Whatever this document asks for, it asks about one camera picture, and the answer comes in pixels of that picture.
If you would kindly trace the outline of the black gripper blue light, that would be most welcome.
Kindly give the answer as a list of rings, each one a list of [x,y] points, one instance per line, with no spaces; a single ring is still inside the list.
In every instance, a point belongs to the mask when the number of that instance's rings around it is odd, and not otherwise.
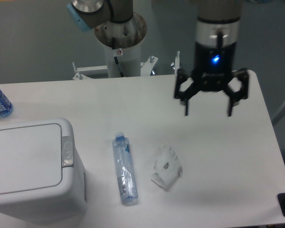
[[[218,92],[224,91],[229,97],[227,115],[232,115],[233,107],[244,99],[248,99],[249,73],[247,68],[232,72],[236,42],[220,49],[208,47],[200,43],[195,44],[194,69],[191,76],[182,69],[176,71],[174,99],[180,99],[180,104],[185,106],[185,116],[189,113],[189,100],[199,91]],[[181,85],[189,78],[193,81],[184,91]],[[234,91],[228,84],[236,78],[240,83],[238,91]]]

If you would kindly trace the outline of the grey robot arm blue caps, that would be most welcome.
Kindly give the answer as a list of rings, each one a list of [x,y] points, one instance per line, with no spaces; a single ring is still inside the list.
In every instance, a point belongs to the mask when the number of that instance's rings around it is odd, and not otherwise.
[[[185,107],[198,92],[223,91],[228,97],[228,116],[242,99],[248,98],[246,69],[234,71],[233,59],[243,2],[198,0],[194,68],[190,74],[178,66],[174,98]],[[94,30],[108,49],[110,77],[141,75],[139,45],[146,36],[144,18],[133,10],[131,0],[72,0],[67,10],[82,31]]]

